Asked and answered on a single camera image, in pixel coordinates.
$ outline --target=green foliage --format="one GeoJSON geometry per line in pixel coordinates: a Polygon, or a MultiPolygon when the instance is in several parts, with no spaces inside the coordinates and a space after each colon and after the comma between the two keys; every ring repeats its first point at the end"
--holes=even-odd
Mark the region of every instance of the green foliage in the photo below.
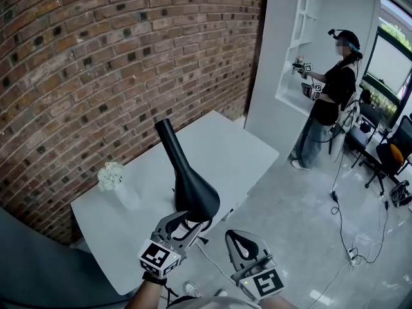
{"type": "Polygon", "coordinates": [[[397,110],[396,105],[394,105],[394,103],[392,103],[385,95],[364,81],[362,81],[359,86],[362,89],[370,90],[372,105],[376,107],[382,117],[391,120],[397,110]]]}
{"type": "Polygon", "coordinates": [[[396,38],[401,44],[403,44],[408,50],[412,51],[411,44],[405,38],[405,35],[402,33],[400,28],[397,25],[393,24],[382,24],[381,28],[388,32],[392,37],[396,38]]]}

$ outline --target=brick wall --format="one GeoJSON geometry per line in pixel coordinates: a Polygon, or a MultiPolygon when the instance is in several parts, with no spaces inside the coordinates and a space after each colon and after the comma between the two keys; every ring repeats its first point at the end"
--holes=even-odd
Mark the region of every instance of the brick wall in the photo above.
{"type": "Polygon", "coordinates": [[[245,106],[261,0],[0,0],[0,204],[63,244],[70,202],[215,109],[245,106]]]}

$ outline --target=headset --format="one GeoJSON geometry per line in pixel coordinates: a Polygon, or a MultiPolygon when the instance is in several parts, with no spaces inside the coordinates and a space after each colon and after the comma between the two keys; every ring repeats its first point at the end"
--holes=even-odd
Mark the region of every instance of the headset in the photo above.
{"type": "MultiPolygon", "coordinates": [[[[335,34],[336,31],[349,31],[349,30],[345,30],[345,29],[334,29],[332,28],[331,30],[328,31],[328,35],[332,36],[335,40],[339,40],[339,37],[335,34]]],[[[360,53],[359,49],[356,48],[352,43],[349,42],[349,40],[346,39],[347,44],[349,45],[349,47],[355,52],[355,53],[360,53]]],[[[355,78],[355,83],[358,80],[358,75],[359,75],[359,59],[357,61],[357,72],[356,72],[356,78],[355,78]]]]}
{"type": "MultiPolygon", "coordinates": [[[[328,35],[331,35],[334,39],[338,40],[338,36],[335,35],[336,31],[348,31],[348,30],[344,30],[344,29],[331,29],[330,31],[328,31],[328,35]]],[[[359,53],[359,49],[356,48],[352,43],[348,42],[349,47],[356,53],[359,53]]]]}

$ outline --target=orange cushion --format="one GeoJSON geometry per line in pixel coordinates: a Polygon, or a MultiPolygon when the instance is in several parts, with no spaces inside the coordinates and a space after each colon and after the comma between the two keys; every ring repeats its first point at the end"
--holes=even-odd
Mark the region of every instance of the orange cushion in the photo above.
{"type": "Polygon", "coordinates": [[[404,157],[402,156],[402,153],[399,151],[399,149],[394,144],[391,144],[390,148],[391,148],[391,152],[393,154],[395,161],[398,162],[401,166],[403,166],[404,157]]]}

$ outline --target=black vase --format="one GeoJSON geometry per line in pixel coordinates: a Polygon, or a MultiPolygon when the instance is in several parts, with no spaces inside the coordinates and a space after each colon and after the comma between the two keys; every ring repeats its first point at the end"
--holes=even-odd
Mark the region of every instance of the black vase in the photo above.
{"type": "Polygon", "coordinates": [[[220,207],[218,192],[189,165],[170,120],[163,119],[154,126],[174,168],[176,211],[189,211],[188,221],[209,221],[210,225],[220,207]]]}

